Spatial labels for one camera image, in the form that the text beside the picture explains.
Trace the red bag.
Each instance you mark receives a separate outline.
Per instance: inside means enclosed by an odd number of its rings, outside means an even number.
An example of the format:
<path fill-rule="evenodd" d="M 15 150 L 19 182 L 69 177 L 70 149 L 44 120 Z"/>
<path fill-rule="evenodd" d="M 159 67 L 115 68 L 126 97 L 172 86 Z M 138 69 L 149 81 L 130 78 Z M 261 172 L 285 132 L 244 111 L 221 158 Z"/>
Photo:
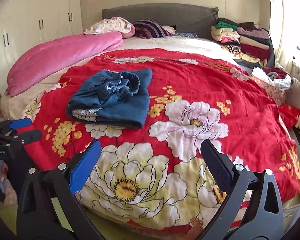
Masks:
<path fill-rule="evenodd" d="M 293 126 L 296 125 L 300 116 L 300 109 L 288 104 L 284 103 L 279 106 L 280 116 L 288 130 L 292 129 Z"/>

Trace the blue denim pants lace trim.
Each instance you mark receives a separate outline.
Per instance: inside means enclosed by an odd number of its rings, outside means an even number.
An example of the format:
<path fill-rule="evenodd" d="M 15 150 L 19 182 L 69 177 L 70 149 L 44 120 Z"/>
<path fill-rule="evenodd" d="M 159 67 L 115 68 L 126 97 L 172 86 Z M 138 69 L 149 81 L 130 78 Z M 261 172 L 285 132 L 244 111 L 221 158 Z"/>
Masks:
<path fill-rule="evenodd" d="M 69 117 L 86 124 L 141 129 L 149 109 L 151 69 L 102 70 L 83 82 L 67 103 Z"/>

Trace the red floral bed cover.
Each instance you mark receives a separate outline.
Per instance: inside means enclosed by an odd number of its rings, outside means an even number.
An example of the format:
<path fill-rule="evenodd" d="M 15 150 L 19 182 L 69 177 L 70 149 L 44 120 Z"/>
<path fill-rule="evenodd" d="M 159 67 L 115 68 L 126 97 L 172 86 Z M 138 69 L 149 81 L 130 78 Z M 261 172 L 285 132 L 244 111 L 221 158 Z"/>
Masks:
<path fill-rule="evenodd" d="M 69 108 L 96 74 L 134 73 L 136 103 L 81 119 Z M 184 237 L 192 218 L 207 224 L 226 197 L 200 153 L 204 140 L 247 170 L 271 169 L 287 202 L 300 193 L 296 143 L 279 107 L 238 66 L 203 55 L 163 49 L 117 50 L 71 67 L 35 97 L 22 117 L 41 131 L 26 152 L 41 170 L 68 162 L 97 140 L 101 155 L 77 193 L 89 211 L 160 238 Z"/>

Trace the purple striped pillow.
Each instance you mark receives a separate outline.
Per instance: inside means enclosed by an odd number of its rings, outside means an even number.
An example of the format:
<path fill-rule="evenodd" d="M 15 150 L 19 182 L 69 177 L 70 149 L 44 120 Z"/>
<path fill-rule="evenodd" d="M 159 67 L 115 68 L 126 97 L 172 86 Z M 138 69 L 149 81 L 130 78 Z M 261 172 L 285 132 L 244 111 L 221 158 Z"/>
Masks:
<path fill-rule="evenodd" d="M 172 33 L 166 31 L 163 26 L 153 20 L 138 20 L 133 25 L 135 36 L 140 38 L 149 39 L 173 36 Z"/>

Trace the grey padded headboard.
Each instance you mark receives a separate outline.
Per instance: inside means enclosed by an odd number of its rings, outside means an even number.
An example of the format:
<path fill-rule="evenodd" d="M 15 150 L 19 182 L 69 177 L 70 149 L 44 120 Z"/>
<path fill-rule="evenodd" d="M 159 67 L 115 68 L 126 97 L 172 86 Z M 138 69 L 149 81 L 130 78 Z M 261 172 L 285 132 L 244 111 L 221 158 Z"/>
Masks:
<path fill-rule="evenodd" d="M 210 39 L 211 27 L 216 24 L 219 9 L 181 3 L 145 3 L 102 10 L 102 18 L 120 16 L 130 23 L 154 20 L 160 25 L 174 27 L 178 33 L 195 33 Z"/>

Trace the stack of folded clothes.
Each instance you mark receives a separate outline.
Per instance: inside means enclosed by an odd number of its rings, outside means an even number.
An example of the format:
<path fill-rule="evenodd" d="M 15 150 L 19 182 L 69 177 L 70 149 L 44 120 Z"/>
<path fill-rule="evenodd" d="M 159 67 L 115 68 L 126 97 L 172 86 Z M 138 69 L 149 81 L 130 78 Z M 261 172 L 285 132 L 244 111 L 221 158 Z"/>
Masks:
<path fill-rule="evenodd" d="M 239 65 L 250 69 L 275 66 L 275 51 L 270 33 L 264 28 L 257 28 L 254 22 L 235 23 L 219 18 L 211 26 L 211 37 Z"/>

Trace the floral cream pillow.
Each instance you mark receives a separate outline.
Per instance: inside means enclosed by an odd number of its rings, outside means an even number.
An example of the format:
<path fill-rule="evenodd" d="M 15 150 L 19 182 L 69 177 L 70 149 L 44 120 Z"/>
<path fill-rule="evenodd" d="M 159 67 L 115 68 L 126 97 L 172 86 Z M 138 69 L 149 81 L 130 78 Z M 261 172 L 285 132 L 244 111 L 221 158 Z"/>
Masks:
<path fill-rule="evenodd" d="M 122 17 L 112 17 L 100 20 L 91 27 L 85 29 L 85 35 L 99 35 L 117 31 L 122 38 L 131 38 L 135 34 L 135 27 L 132 23 Z"/>

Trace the white wardrobe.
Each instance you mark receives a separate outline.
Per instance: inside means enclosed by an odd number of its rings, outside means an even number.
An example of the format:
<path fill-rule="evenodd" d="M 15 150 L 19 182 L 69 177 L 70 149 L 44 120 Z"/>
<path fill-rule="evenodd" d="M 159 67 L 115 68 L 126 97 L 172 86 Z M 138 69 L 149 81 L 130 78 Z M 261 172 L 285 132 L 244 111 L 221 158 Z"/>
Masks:
<path fill-rule="evenodd" d="M 32 47 L 81 34 L 80 0 L 0 0 L 0 95 L 13 64 Z"/>

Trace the loose pile of clothes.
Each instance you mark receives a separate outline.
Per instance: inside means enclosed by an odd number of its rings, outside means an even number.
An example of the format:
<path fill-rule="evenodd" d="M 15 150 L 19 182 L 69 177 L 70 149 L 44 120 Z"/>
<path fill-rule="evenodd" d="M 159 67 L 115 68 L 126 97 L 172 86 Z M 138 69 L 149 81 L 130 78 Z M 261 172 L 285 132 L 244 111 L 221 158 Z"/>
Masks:
<path fill-rule="evenodd" d="M 252 77 L 282 90 L 288 90 L 292 85 L 290 75 L 279 68 L 254 68 Z"/>

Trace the pink quilt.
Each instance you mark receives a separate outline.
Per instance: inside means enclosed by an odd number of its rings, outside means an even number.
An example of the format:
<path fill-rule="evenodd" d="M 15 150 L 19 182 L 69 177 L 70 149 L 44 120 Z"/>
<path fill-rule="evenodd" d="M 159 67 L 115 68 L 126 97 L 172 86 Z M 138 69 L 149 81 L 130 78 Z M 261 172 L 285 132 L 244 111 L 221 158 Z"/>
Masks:
<path fill-rule="evenodd" d="M 71 35 L 39 44 L 21 55 L 8 72 L 6 94 L 17 96 L 51 74 L 122 44 L 117 31 Z"/>

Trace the cream curtain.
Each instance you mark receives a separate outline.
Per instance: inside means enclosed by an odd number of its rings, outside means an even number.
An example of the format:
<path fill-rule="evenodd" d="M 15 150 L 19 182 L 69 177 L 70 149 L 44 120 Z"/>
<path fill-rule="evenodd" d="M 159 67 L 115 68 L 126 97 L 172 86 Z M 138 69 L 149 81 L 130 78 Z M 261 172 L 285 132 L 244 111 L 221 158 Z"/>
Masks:
<path fill-rule="evenodd" d="M 300 0 L 270 0 L 270 35 L 275 51 L 275 66 L 292 77 L 300 64 Z M 300 90 L 292 87 L 289 102 L 300 109 Z M 300 129 L 300 116 L 296 124 Z"/>

